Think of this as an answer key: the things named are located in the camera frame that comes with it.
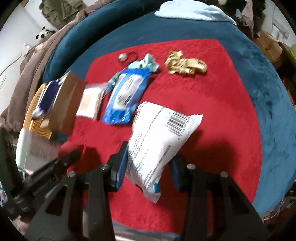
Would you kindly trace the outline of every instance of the gold scrunchie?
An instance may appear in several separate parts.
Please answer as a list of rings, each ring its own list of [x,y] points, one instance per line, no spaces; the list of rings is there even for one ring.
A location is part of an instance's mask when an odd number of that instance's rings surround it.
[[[201,73],[207,71],[207,65],[204,61],[196,58],[181,58],[182,51],[171,51],[168,54],[168,59],[165,61],[169,74],[179,72],[180,74],[194,74],[195,70]]]

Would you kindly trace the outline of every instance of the plastic bag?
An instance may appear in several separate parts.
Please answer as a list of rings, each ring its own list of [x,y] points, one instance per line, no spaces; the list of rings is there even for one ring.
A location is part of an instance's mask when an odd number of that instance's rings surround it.
[[[150,201],[158,201],[158,182],[165,165],[201,121],[202,115],[186,116],[150,102],[139,105],[128,142],[126,177],[138,185]]]
[[[149,76],[148,69],[121,71],[102,121],[109,125],[127,124],[148,85]]]
[[[108,83],[90,84],[85,87],[76,116],[97,119]]]

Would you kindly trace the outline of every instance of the red mat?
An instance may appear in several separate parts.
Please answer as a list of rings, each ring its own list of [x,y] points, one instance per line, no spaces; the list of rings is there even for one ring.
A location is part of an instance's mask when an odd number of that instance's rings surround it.
[[[206,75],[168,74],[163,63],[172,50],[182,50],[183,57],[206,62]],[[203,114],[201,125],[180,153],[205,171],[230,173],[252,202],[261,170],[259,126],[252,101],[222,45],[216,40],[182,40],[131,47],[96,59],[86,82],[108,81],[123,68],[117,61],[119,54],[131,51],[137,52],[139,59],[151,53],[160,64],[159,73],[151,75],[151,84],[141,102],[153,102],[185,115]],[[109,126],[101,121],[77,118],[74,132],[61,152],[83,145],[83,157],[74,169],[85,172],[107,162],[130,135],[131,123]],[[136,229],[180,233],[187,197],[176,192],[168,167],[160,187],[160,200],[153,204],[125,179],[119,192],[109,195],[113,220]]]

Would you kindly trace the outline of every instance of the panda head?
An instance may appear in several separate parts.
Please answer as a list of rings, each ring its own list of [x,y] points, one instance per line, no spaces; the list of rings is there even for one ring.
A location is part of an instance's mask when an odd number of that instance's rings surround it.
[[[46,35],[48,35],[51,31],[46,29],[45,26],[42,28],[41,32],[36,36],[36,39],[43,39]]]

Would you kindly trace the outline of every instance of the bolt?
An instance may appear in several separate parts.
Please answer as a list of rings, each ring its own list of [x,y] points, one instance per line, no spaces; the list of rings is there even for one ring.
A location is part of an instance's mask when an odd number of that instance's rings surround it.
[[[195,169],[195,165],[192,164],[192,163],[190,163],[190,164],[187,165],[187,168],[188,168],[189,170],[194,170],[194,169]]]
[[[101,165],[102,170],[107,170],[108,168],[109,168],[109,165],[107,163]]]
[[[225,172],[225,171],[222,171],[222,172],[220,172],[220,176],[221,177],[224,177],[224,178],[227,178],[228,177],[228,173]]]
[[[74,177],[76,175],[76,172],[70,171],[67,173],[67,177]]]

